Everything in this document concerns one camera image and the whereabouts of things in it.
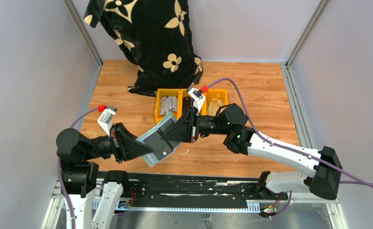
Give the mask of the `silver grey cards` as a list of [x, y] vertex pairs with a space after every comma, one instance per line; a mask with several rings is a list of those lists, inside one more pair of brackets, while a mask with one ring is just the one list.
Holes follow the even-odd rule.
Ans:
[[160, 99], [159, 115], [165, 116], [176, 113], [178, 110], [178, 98], [176, 96], [165, 96]]

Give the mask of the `green leather card holder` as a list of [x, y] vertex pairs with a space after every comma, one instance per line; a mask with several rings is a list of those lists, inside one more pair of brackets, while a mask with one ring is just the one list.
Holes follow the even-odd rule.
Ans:
[[152, 153], [143, 155], [142, 158], [149, 167], [153, 167], [170, 156], [180, 145], [178, 141], [162, 140], [163, 133], [176, 122], [173, 114], [167, 114], [152, 129], [141, 135], [136, 141], [150, 146]]

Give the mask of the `right yellow plastic bin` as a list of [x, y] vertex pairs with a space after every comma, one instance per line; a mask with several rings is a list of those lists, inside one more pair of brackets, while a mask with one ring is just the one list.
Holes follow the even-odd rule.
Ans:
[[206, 97], [202, 107], [202, 115], [215, 116], [221, 106], [228, 104], [228, 91], [226, 89], [209, 89], [204, 93]]

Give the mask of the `black floral blanket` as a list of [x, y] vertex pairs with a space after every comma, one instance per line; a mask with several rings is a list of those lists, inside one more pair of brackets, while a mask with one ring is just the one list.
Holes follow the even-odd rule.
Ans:
[[195, 54], [186, 0], [91, 0], [83, 20], [102, 25], [126, 59], [138, 68], [130, 93], [188, 88], [203, 74]]

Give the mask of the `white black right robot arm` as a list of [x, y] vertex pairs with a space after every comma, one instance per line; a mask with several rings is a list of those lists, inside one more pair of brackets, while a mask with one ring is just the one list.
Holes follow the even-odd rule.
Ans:
[[317, 150], [288, 144], [246, 126], [247, 120], [236, 104], [220, 107], [215, 116], [201, 115], [195, 108], [188, 107], [161, 138], [194, 143], [199, 137], [225, 135], [223, 144], [235, 154], [265, 157], [295, 169], [261, 173], [256, 188], [262, 199], [285, 191], [310, 192], [326, 200], [337, 198], [342, 165], [333, 148], [324, 146]]

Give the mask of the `gold beige cards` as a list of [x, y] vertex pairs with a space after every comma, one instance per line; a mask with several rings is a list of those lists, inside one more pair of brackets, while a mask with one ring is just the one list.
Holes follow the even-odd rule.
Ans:
[[218, 109], [223, 105], [224, 101], [221, 98], [212, 98], [207, 109], [207, 114], [210, 116], [216, 116]]

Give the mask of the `left yellow plastic bin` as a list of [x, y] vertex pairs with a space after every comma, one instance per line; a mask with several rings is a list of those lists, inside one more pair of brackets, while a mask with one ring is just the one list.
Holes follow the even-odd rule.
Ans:
[[155, 122], [158, 124], [164, 116], [172, 113], [176, 119], [182, 113], [182, 93], [180, 89], [158, 89], [155, 103]]

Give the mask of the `black credit card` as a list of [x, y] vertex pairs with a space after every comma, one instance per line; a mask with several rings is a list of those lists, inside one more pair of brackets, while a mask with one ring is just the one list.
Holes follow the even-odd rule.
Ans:
[[172, 119], [172, 118], [168, 118], [166, 120], [162, 119], [159, 123], [158, 123], [158, 130], [160, 131], [160, 134], [162, 135], [163, 133], [165, 133], [168, 129], [170, 129], [171, 127], [174, 126], [176, 120]]
[[144, 143], [153, 149], [152, 153], [146, 155], [152, 164], [157, 164], [165, 159], [181, 144], [178, 141], [162, 140], [159, 132], [154, 132], [146, 137]]

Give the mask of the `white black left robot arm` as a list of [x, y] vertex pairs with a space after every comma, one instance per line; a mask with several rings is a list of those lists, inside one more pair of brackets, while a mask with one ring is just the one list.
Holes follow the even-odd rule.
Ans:
[[114, 156], [116, 162], [122, 163], [152, 153], [152, 147], [138, 142], [122, 123], [114, 124], [108, 135], [94, 139], [74, 128], [67, 128], [58, 134], [56, 145], [67, 228], [110, 228], [119, 198], [135, 197], [136, 189], [130, 185], [127, 172], [108, 171], [100, 192], [101, 200], [93, 213], [99, 166], [90, 160]]

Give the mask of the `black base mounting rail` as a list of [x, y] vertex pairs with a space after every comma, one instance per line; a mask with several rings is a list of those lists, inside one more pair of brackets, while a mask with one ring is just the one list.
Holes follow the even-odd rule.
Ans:
[[274, 194], [258, 187], [257, 178], [208, 177], [128, 173], [136, 188], [134, 207], [152, 208], [247, 208], [247, 201], [276, 202], [287, 200], [284, 192]]

